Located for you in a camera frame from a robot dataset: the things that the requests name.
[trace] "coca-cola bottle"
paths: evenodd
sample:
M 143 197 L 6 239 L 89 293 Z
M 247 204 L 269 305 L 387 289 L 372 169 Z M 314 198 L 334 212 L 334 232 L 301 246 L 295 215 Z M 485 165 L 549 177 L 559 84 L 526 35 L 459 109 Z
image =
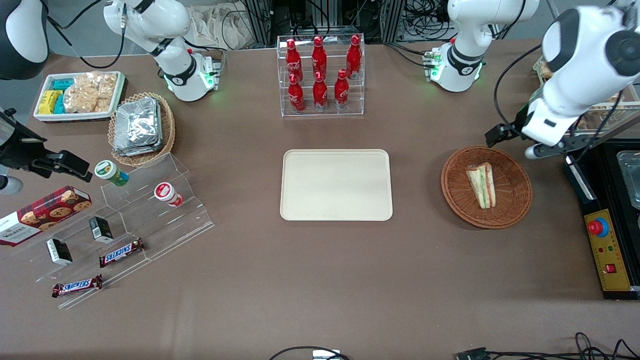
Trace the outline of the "coca-cola bottle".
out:
M 334 97 L 335 108 L 344 110 L 347 108 L 349 99 L 349 81 L 347 81 L 347 70 L 338 70 L 338 80 L 335 82 Z
M 289 74 L 289 100 L 294 114 L 302 114 L 305 111 L 302 86 L 298 84 L 298 75 Z
M 311 61 L 314 73 L 320 71 L 326 78 L 326 52 L 322 46 L 322 37 L 314 37 L 314 50 L 311 52 Z
M 296 42 L 290 38 L 287 39 L 287 70 L 290 74 L 295 74 L 298 77 L 298 82 L 301 83 L 302 76 L 302 61 L 300 60 L 300 54 L 296 50 Z
M 327 100 L 327 88 L 324 83 L 324 75 L 320 71 L 314 73 L 316 82 L 314 83 L 314 106 L 316 111 L 324 113 L 328 108 L 329 101 Z
M 362 59 L 362 52 L 360 50 L 360 35 L 353 35 L 351 37 L 351 46 L 347 51 L 347 78 L 359 79 L 360 78 L 360 60 Z

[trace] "brown tablecloth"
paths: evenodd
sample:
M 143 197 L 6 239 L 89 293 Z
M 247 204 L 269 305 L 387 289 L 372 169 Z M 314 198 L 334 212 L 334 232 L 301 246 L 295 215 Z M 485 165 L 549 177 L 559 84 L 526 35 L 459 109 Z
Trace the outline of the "brown tablecloth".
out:
M 419 44 L 428 49 L 432 44 Z M 0 249 L 2 359 L 267 359 L 295 345 L 341 349 L 354 360 L 450 359 L 460 350 L 573 350 L 584 331 L 597 345 L 624 337 L 640 347 L 637 302 L 601 300 L 577 200 L 560 159 L 524 159 L 534 200 L 522 222 L 480 230 L 448 207 L 440 170 L 460 147 L 483 143 L 499 122 L 497 76 L 535 41 L 496 41 L 476 84 L 451 94 L 381 45 L 367 46 L 365 115 L 280 117 L 274 50 L 228 54 L 220 90 L 177 100 L 151 56 L 113 67 L 127 94 L 165 96 L 177 122 L 173 153 L 216 226 L 161 261 L 69 311 L 33 283 L 27 263 Z M 536 55 L 500 91 L 513 116 L 538 84 Z M 106 63 L 109 59 L 92 59 Z M 53 56 L 46 73 L 88 70 Z M 109 158 L 107 123 L 41 124 L 50 149 L 95 164 Z M 286 222 L 279 214 L 282 156 L 289 149 L 385 149 L 394 215 L 387 222 Z M 19 173 L 25 190 L 2 198 L 5 215 L 64 184 Z M 290 359 L 309 359 L 303 352 Z

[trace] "yellow snack package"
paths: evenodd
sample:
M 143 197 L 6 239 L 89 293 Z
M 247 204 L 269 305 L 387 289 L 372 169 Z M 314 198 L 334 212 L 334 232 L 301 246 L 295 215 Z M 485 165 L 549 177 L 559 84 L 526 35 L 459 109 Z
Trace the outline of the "yellow snack package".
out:
M 38 105 L 38 113 L 40 114 L 53 114 L 53 109 L 56 107 L 56 101 L 58 97 L 62 95 L 62 90 L 47 90 L 42 96 L 40 105 Z

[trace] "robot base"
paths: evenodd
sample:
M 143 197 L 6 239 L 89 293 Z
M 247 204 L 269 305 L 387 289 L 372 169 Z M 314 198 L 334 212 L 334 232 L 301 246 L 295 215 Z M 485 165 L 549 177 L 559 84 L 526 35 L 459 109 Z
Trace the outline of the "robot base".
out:
M 460 75 L 457 69 L 455 69 L 447 58 L 447 52 L 451 48 L 450 42 L 440 47 L 434 47 L 431 52 L 431 57 L 423 56 L 422 62 L 424 65 L 435 66 L 433 68 L 424 69 L 424 73 L 427 76 L 427 81 L 433 81 L 442 87 L 444 90 L 450 92 L 463 92 L 470 88 L 474 81 L 480 76 L 480 68 L 482 64 L 471 70 L 467 75 Z
M 182 101 L 196 101 L 202 98 L 207 92 L 218 89 L 220 82 L 220 63 L 213 63 L 211 57 L 204 57 L 201 54 L 191 54 L 196 60 L 196 71 L 186 81 L 185 85 L 177 86 L 171 84 L 165 77 L 169 90 Z

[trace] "plastic bag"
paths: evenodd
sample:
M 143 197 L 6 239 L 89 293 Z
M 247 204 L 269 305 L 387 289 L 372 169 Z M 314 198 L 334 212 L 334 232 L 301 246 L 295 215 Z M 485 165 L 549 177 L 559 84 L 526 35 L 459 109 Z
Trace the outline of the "plastic bag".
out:
M 249 15 L 242 1 L 235 4 L 191 5 L 187 11 L 191 17 L 195 45 L 234 50 L 255 42 L 249 27 Z
M 65 90 L 66 113 L 98 113 L 109 110 L 118 76 L 101 71 L 86 72 L 74 78 Z

